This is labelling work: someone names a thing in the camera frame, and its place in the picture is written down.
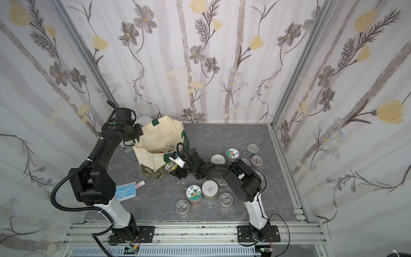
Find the yellow label tall jar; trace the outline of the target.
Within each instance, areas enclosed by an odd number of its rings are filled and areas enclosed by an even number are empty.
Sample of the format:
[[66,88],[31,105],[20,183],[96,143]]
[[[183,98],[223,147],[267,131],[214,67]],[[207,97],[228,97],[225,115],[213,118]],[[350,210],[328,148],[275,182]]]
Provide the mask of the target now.
[[176,170],[177,168],[178,168],[178,165],[177,165],[175,162],[173,162],[173,161],[170,161],[170,162],[167,163],[166,166],[165,166],[166,172],[174,171],[174,170]]

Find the cream canvas tote bag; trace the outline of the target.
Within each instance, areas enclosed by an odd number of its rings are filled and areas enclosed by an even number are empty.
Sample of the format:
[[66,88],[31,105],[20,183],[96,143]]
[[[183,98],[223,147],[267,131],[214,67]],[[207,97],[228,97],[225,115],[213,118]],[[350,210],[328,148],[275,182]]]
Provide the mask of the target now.
[[164,116],[142,127],[143,135],[133,146],[134,153],[142,172],[155,181],[166,174],[165,166],[170,162],[171,151],[167,143],[184,143],[189,146],[187,133],[182,121]]

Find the red label seed jar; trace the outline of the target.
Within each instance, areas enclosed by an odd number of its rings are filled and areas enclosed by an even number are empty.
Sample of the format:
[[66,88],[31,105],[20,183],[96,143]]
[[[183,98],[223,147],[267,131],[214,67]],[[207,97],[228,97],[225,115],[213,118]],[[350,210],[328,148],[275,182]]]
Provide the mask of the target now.
[[186,190],[186,197],[191,205],[199,205],[202,201],[202,189],[198,185],[191,185]]

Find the white lid seed jar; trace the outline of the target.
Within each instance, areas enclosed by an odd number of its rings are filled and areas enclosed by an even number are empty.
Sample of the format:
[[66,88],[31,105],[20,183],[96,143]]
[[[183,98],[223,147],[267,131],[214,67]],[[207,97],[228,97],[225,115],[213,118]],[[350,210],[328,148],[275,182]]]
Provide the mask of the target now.
[[217,198],[218,185],[213,180],[208,180],[202,185],[203,199],[206,201],[214,201]]

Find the silver lid text jar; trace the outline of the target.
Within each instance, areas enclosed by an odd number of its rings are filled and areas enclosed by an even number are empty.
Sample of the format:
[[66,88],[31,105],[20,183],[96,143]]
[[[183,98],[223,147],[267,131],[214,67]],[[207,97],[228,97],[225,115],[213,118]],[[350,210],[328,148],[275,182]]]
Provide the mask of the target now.
[[211,162],[214,164],[225,164],[226,159],[220,154],[215,154],[211,157]]

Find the large strawberry label jar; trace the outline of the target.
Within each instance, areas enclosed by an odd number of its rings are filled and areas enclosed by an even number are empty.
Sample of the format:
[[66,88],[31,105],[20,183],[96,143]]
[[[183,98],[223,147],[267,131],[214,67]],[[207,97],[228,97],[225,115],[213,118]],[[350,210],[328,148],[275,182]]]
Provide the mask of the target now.
[[235,148],[229,148],[225,152],[225,158],[229,162],[235,161],[239,157],[239,151]]

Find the clear lid green seed cup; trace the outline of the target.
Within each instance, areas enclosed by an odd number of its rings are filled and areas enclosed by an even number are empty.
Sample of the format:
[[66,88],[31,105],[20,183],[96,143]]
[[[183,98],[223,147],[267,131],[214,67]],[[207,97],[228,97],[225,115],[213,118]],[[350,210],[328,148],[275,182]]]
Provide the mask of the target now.
[[247,146],[247,153],[249,156],[255,155],[259,151],[258,145],[251,143]]

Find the orange sunflower seed cup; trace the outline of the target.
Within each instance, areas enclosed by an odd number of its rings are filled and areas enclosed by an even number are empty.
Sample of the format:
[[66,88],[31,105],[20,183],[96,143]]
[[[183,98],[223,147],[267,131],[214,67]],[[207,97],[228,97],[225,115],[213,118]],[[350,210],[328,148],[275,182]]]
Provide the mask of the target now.
[[259,168],[260,166],[263,165],[263,159],[262,159],[262,157],[260,157],[258,155],[254,155],[254,156],[251,157],[250,163],[253,167]]

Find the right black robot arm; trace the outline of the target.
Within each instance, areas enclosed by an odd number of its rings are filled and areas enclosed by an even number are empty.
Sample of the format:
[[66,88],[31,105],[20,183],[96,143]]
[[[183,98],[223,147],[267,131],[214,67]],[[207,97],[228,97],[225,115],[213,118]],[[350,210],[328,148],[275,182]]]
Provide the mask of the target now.
[[181,179],[190,173],[198,181],[225,181],[234,195],[245,203],[252,235],[256,240],[263,241],[269,235],[271,226],[262,204],[262,192],[265,190],[261,187],[263,179],[242,160],[228,164],[205,162],[195,149],[187,150],[182,144],[179,147],[183,149],[169,155],[168,162],[178,166],[176,171],[171,172],[172,175]]

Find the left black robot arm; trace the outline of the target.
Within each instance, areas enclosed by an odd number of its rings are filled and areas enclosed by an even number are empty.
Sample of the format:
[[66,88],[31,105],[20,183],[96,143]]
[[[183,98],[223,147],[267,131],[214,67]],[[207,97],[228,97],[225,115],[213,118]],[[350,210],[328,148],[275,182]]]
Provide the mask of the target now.
[[132,241],[140,235],[135,218],[127,212],[116,197],[116,184],[107,169],[117,146],[125,141],[135,143],[143,135],[136,114],[128,108],[114,108],[101,128],[99,140],[78,172],[71,169],[69,178],[79,202],[98,211],[110,222],[116,241]]

